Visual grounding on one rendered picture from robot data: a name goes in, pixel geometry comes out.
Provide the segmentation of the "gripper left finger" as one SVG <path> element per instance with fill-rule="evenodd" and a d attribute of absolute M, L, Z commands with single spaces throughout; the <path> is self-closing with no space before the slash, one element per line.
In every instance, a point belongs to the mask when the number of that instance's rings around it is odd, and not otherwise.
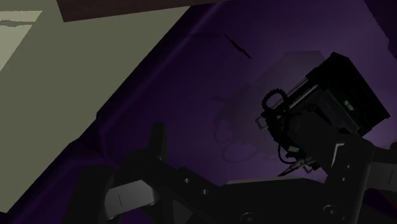
<path fill-rule="evenodd" d="M 224 191 L 167 160 L 166 129 L 155 123 L 148 147 L 129 153 L 115 170 L 87 167 L 79 175 L 63 224 L 119 224 L 144 209 L 158 224 L 236 224 Z"/>

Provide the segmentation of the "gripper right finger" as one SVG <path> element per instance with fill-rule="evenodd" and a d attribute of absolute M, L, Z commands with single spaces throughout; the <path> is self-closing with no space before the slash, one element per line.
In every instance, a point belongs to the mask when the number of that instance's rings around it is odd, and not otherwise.
<path fill-rule="evenodd" d="M 323 217 L 359 217 L 368 189 L 397 196 L 397 150 L 376 147 L 365 139 L 336 144 L 324 187 Z"/>

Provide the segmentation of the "thin black stick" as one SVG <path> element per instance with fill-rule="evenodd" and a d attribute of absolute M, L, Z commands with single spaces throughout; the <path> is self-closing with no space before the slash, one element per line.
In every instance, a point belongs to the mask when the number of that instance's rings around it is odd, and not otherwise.
<path fill-rule="evenodd" d="M 247 51 L 245 51 L 245 49 L 243 49 L 241 46 L 239 46 L 232 38 L 230 38 L 230 37 L 227 36 L 226 34 L 224 34 L 224 36 L 226 37 L 227 40 L 229 40 L 229 42 L 231 42 L 231 44 L 232 44 L 239 52 L 242 52 L 247 58 L 252 59 L 252 57 L 250 56 L 250 54 L 248 54 Z"/>

